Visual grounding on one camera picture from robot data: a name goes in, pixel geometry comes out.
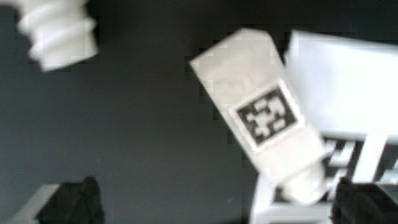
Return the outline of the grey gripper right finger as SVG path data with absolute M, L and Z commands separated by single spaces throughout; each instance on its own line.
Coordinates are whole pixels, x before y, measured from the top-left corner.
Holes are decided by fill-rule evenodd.
M 398 184 L 340 179 L 331 209 L 332 224 L 398 224 Z

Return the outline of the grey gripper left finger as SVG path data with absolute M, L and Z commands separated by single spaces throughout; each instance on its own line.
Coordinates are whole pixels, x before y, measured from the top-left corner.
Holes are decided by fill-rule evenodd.
M 43 185 L 7 224 L 105 224 L 96 178 Z

